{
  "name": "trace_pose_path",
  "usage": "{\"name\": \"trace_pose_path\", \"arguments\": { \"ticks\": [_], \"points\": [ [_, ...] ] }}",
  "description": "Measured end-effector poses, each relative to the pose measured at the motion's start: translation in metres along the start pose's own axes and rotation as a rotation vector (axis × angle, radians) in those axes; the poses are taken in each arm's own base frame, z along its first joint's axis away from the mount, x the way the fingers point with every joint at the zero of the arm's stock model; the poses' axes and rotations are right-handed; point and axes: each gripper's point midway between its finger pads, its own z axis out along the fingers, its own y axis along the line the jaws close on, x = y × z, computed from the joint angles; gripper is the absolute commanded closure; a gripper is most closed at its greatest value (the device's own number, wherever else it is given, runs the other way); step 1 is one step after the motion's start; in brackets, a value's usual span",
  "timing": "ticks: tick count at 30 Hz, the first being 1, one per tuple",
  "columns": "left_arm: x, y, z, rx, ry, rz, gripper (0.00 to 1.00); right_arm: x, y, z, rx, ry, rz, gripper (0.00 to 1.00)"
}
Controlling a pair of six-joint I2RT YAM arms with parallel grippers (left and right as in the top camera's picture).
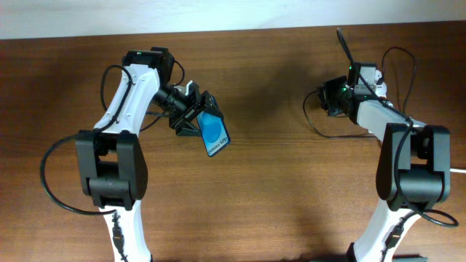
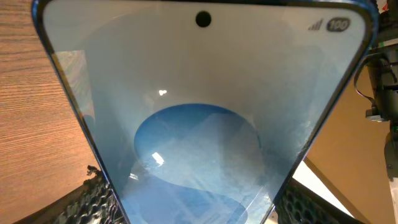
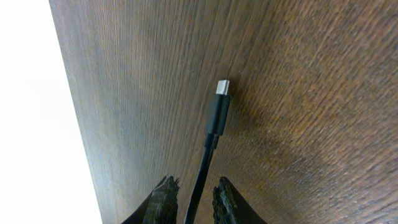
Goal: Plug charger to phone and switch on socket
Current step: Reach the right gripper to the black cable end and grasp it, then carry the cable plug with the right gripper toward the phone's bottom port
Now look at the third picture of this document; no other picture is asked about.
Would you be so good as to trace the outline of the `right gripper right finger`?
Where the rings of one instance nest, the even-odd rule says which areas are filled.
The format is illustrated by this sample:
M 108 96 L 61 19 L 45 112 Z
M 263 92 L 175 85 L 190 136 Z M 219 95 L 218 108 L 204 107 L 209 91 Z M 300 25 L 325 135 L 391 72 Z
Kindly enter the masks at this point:
M 267 224 L 226 177 L 214 187 L 212 205 L 216 224 Z

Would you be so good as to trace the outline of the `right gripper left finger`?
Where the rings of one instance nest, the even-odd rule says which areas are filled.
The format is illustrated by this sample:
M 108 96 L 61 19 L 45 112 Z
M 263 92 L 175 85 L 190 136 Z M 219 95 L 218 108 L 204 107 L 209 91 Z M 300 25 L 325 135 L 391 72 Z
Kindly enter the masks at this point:
M 165 175 L 147 198 L 122 224 L 176 224 L 179 179 Z

